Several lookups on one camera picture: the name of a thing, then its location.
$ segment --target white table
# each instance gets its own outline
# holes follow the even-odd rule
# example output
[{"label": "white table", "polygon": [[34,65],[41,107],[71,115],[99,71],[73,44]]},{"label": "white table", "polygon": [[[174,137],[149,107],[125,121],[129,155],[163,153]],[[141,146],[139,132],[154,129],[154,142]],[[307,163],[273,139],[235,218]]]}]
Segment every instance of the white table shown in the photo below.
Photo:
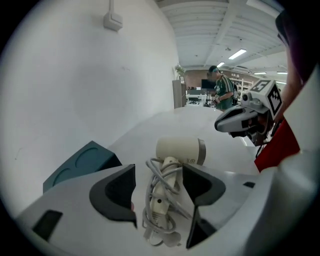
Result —
[{"label": "white table", "polygon": [[[145,207],[145,194],[151,171],[145,161],[156,156],[157,140],[164,136],[197,137],[204,140],[206,159],[204,166],[220,171],[229,171],[257,175],[254,155],[248,146],[251,141],[243,138],[232,138],[227,133],[216,131],[214,124],[222,112],[209,107],[182,107],[163,112],[140,123],[118,139],[108,149],[116,154],[122,164],[135,164],[136,188],[132,194],[134,211],[137,217],[138,231],[143,235],[142,211]],[[192,214],[193,204],[185,191],[181,191],[182,204]],[[191,221],[171,214],[176,220],[177,230],[182,236],[182,246],[167,248],[165,245],[155,247],[165,255],[174,255],[185,250]]]}]

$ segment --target ceiling light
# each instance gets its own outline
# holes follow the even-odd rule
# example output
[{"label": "ceiling light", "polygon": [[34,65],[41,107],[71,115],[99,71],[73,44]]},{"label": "ceiling light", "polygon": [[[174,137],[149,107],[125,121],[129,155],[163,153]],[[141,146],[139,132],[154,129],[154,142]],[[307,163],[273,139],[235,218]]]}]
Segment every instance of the ceiling light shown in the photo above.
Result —
[{"label": "ceiling light", "polygon": [[229,57],[229,60],[233,60],[233,59],[235,59],[236,57],[240,56],[241,54],[244,54],[245,52],[246,52],[246,50],[241,49],[241,50],[237,51],[234,55],[232,55],[231,57]]},{"label": "ceiling light", "polygon": [[220,68],[221,66],[223,66],[225,63],[224,62],[220,62],[218,66],[216,66],[217,68]]}]

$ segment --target ceiling beam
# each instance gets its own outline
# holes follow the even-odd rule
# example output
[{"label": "ceiling beam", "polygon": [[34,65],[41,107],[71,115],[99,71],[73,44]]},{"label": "ceiling beam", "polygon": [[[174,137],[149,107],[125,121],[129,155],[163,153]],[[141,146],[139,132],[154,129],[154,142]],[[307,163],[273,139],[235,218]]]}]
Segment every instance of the ceiling beam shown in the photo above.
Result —
[{"label": "ceiling beam", "polygon": [[261,31],[258,29],[254,29],[251,26],[248,25],[242,25],[242,24],[233,24],[232,25],[233,31],[238,31],[240,33],[248,33],[251,37],[258,37],[261,40],[270,41],[273,45],[278,45],[281,43],[280,39],[277,37],[277,34],[274,33],[273,35],[267,34],[265,31]]},{"label": "ceiling beam", "polygon": [[[224,40],[228,41],[229,44],[235,44],[239,42],[239,38],[233,35],[227,35],[224,37]],[[251,40],[247,40],[246,38],[242,38],[243,45],[250,47],[254,53],[258,53],[264,51],[267,47],[260,43],[253,42]]]},{"label": "ceiling beam", "polygon": [[207,39],[212,39],[212,37],[214,37],[215,35],[211,35],[211,34],[208,34],[208,33],[200,33],[200,34],[186,34],[186,35],[177,35],[175,38],[177,41],[183,41],[185,40],[186,38],[192,38],[192,39],[195,39],[195,40],[207,40]]},{"label": "ceiling beam", "polygon": [[251,6],[253,8],[256,8],[262,12],[265,12],[266,14],[269,14],[270,16],[276,18],[280,14],[280,10],[275,9],[273,6],[268,5],[267,3],[260,1],[260,0],[248,0],[246,2],[248,6]]},{"label": "ceiling beam", "polygon": [[265,26],[264,24],[261,24],[261,23],[254,23],[252,22],[250,19],[248,19],[247,17],[237,17],[236,19],[236,22],[237,24],[241,24],[241,25],[244,25],[246,26],[247,28],[251,28],[253,30],[259,30],[265,34],[268,34],[268,35],[271,35],[273,37],[276,37],[278,35],[278,31],[277,29],[271,29],[270,27],[268,26]]},{"label": "ceiling beam", "polygon": [[189,70],[207,70],[207,68],[203,67],[203,65],[187,65],[187,66],[183,66],[183,68],[186,70],[186,71],[189,71]]},{"label": "ceiling beam", "polygon": [[259,59],[259,58],[263,58],[263,57],[267,57],[267,56],[272,55],[272,54],[282,53],[284,51],[285,51],[285,46],[282,44],[282,45],[273,47],[273,48],[268,49],[268,50],[263,50],[263,51],[257,52],[257,53],[255,53],[255,54],[253,54],[251,56],[248,56],[248,57],[245,57],[245,58],[241,58],[241,59],[237,59],[234,62],[230,62],[230,63],[228,62],[228,64],[230,64],[232,66],[238,66],[238,65],[240,65],[242,63],[250,62],[250,61],[253,61],[253,60],[256,60],[256,59]]},{"label": "ceiling beam", "polygon": [[261,68],[255,68],[251,70],[252,73],[258,73],[258,72],[287,72],[287,69],[282,66],[272,66],[272,67],[261,67]]},{"label": "ceiling beam", "polygon": [[178,22],[170,22],[173,29],[175,28],[184,28],[188,26],[196,26],[196,25],[204,25],[204,26],[217,26],[219,27],[221,25],[222,21],[217,21],[213,19],[189,19],[184,21],[178,21]]},{"label": "ceiling beam", "polygon": [[186,36],[212,36],[215,37],[217,32],[207,31],[207,30],[194,30],[194,31],[185,31],[185,32],[176,32],[176,38],[186,37]]},{"label": "ceiling beam", "polygon": [[231,27],[233,21],[235,20],[238,12],[238,5],[236,3],[237,0],[230,0],[230,3],[228,5],[228,9],[226,10],[226,13],[223,17],[221,26],[219,27],[219,31],[213,40],[213,46],[210,49],[210,52],[208,54],[208,57],[205,60],[204,67],[208,64],[211,56],[215,53],[217,44],[220,44],[221,41],[224,39],[228,29]]},{"label": "ceiling beam", "polygon": [[198,6],[201,2],[204,3],[205,5],[210,5],[210,6],[216,6],[216,7],[227,7],[228,3],[227,2],[221,2],[221,1],[204,1],[204,0],[155,0],[159,8],[165,12],[167,11],[167,7],[172,6],[172,5],[177,5],[177,4],[188,4],[188,6]]},{"label": "ceiling beam", "polygon": [[183,31],[183,30],[208,30],[208,31],[216,31],[218,32],[218,27],[214,27],[212,25],[192,25],[192,26],[180,26],[180,27],[175,27],[173,30],[174,32],[178,31]]},{"label": "ceiling beam", "polygon": [[222,22],[222,19],[224,18],[223,13],[217,13],[214,16],[210,13],[199,13],[199,12],[190,12],[188,14],[175,14],[172,16],[166,16],[169,20],[170,24],[176,24],[176,23],[183,23],[188,22],[192,20],[207,20],[212,21],[212,24],[220,25]]}]

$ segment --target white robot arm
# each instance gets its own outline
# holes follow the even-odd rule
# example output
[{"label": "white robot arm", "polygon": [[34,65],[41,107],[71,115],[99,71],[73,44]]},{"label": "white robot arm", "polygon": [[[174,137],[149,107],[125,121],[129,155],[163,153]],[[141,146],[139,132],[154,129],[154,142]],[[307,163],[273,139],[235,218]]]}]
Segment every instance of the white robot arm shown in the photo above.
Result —
[{"label": "white robot arm", "polygon": [[[255,146],[260,146],[282,105],[276,81],[260,79],[243,94],[240,105],[227,109],[217,118],[214,127],[232,137],[248,136]],[[266,120],[265,125],[258,122],[260,116]]]}]

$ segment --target computer monitor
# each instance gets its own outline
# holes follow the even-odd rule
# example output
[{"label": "computer monitor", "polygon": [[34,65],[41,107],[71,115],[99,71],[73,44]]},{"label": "computer monitor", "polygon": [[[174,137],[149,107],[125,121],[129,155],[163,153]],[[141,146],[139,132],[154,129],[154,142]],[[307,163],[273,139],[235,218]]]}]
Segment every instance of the computer monitor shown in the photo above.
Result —
[{"label": "computer monitor", "polygon": [[215,81],[209,81],[208,79],[202,79],[201,80],[201,88],[202,89],[211,89],[214,90],[216,86]]}]

